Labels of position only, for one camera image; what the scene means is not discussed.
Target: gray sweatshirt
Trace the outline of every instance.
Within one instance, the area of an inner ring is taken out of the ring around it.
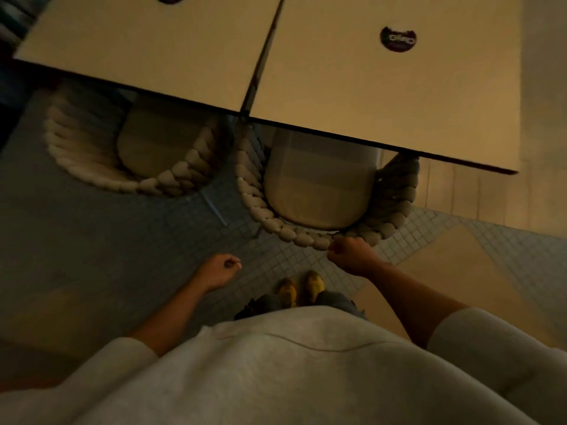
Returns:
[[[158,359],[110,342],[53,389],[0,395],[2,424],[559,424],[567,354],[479,309],[427,351],[330,307],[203,327]]]

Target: chair leg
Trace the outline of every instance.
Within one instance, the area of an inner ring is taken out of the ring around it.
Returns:
[[[253,238],[255,238],[255,239],[260,238],[260,234],[262,234],[262,226],[261,225],[258,227],[258,231],[256,231],[256,234],[254,234]]]
[[[216,215],[218,220],[221,221],[221,224],[223,224],[225,227],[228,227],[229,226],[228,223],[226,223],[226,221],[222,217],[222,214],[218,211],[218,209],[210,200],[210,198],[207,197],[202,190],[199,191],[199,194],[203,197],[203,200],[205,200],[205,203],[207,203],[207,206],[209,206],[209,208],[213,211],[213,213]]]

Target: cushion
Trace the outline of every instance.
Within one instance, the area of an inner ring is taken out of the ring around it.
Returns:
[[[185,159],[207,116],[183,102],[140,95],[118,136],[118,155],[133,173],[157,177]]]
[[[308,228],[348,227],[366,211],[380,149],[278,129],[264,192],[280,217]]]

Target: forearm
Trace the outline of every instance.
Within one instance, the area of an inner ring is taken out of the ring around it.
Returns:
[[[423,285],[390,263],[377,261],[369,279],[392,307],[412,342],[424,349],[435,328],[447,316],[468,307]]]
[[[189,282],[128,337],[141,341],[162,357],[181,342],[185,327],[205,293],[201,284]]]

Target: yellow shoe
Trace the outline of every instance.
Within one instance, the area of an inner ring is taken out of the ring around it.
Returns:
[[[278,291],[278,297],[285,308],[297,307],[297,289],[290,278],[285,278]]]
[[[305,282],[305,289],[307,289],[307,292],[309,293],[309,300],[311,304],[315,303],[317,295],[325,290],[325,283],[316,271],[311,270],[308,273],[307,281]]]

